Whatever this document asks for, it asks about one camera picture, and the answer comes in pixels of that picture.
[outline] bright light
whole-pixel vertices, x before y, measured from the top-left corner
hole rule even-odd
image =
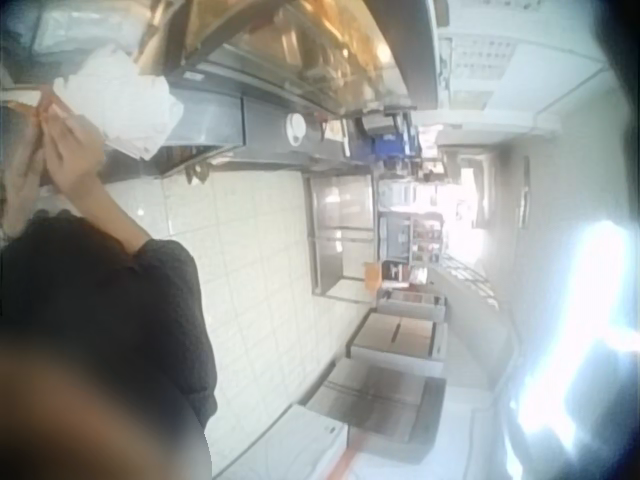
[[[609,327],[602,340],[618,352],[640,352],[640,333],[626,327]]]
[[[382,63],[389,63],[391,61],[391,50],[386,43],[381,43],[380,45],[378,45],[376,53],[378,54],[378,58]]]
[[[571,448],[576,426],[566,414],[565,396],[592,345],[609,331],[626,261],[624,230],[601,222],[585,232],[556,342],[524,388],[518,422],[526,433],[548,427]]]
[[[336,233],[336,238],[342,238],[341,231],[338,230],[338,232]],[[340,240],[336,242],[336,250],[338,251],[338,253],[342,253],[342,242]]]
[[[511,480],[522,480],[522,475],[524,474],[524,468],[522,468],[522,464],[515,452],[513,451],[513,447],[511,446],[511,442],[509,441],[509,437],[504,436],[504,447],[506,453],[506,467]]]

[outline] kitchen equipment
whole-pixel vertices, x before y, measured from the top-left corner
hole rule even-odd
[[[348,345],[349,357],[416,375],[440,377],[447,324],[371,313]]]
[[[348,447],[419,464],[433,448],[446,380],[343,359],[306,408],[349,425]]]

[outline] ceiling vent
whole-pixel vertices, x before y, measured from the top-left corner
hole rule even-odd
[[[500,80],[516,49],[516,42],[489,36],[455,35],[451,76],[456,79]]]
[[[543,0],[463,0],[465,7],[492,7],[508,8],[524,12],[536,12],[540,10]]]

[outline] floor tile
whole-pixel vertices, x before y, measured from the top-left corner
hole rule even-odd
[[[180,242],[196,260],[201,284],[225,276],[226,267],[218,227],[180,233],[171,238]]]
[[[260,260],[260,248],[253,218],[220,225],[220,241],[227,271],[232,272]]]
[[[203,283],[202,310],[207,327],[212,331],[236,320],[231,289],[226,275],[218,280]]]
[[[189,185],[184,175],[180,174],[164,179],[162,186],[171,235],[197,230],[218,222],[211,185],[198,182]]]
[[[211,179],[220,224],[253,218],[256,173],[222,172]]]
[[[271,313],[266,302],[258,303],[238,315],[238,324],[242,331],[247,350],[251,350],[264,337],[271,335]]]
[[[265,300],[267,290],[262,263],[256,262],[229,274],[233,304],[238,315]]]

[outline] finger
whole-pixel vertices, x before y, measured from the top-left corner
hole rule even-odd
[[[56,178],[58,172],[62,168],[62,157],[60,156],[58,147],[51,136],[51,129],[49,128],[48,121],[43,122],[42,126],[44,130],[43,144],[45,164],[47,165],[47,170],[49,170],[51,176]]]
[[[44,149],[40,148],[34,155],[29,171],[25,178],[25,188],[36,189],[40,186],[40,178],[42,177],[42,170],[44,169],[45,153]]]
[[[55,145],[58,147],[62,159],[72,157],[80,148],[80,142],[71,132],[67,124],[53,111],[44,116],[45,123]]]
[[[35,108],[32,106],[20,102],[9,102],[7,106],[11,110],[15,110],[16,112],[23,114],[25,117],[30,117],[35,111]]]
[[[83,142],[104,141],[98,127],[82,115],[70,115],[65,119],[65,123],[74,135]]]
[[[11,161],[10,175],[15,178],[22,178],[26,175],[29,169],[31,157],[35,152],[40,137],[40,125],[38,117],[31,115],[28,118],[27,127],[23,133],[22,139],[18,144],[18,147],[13,155]]]

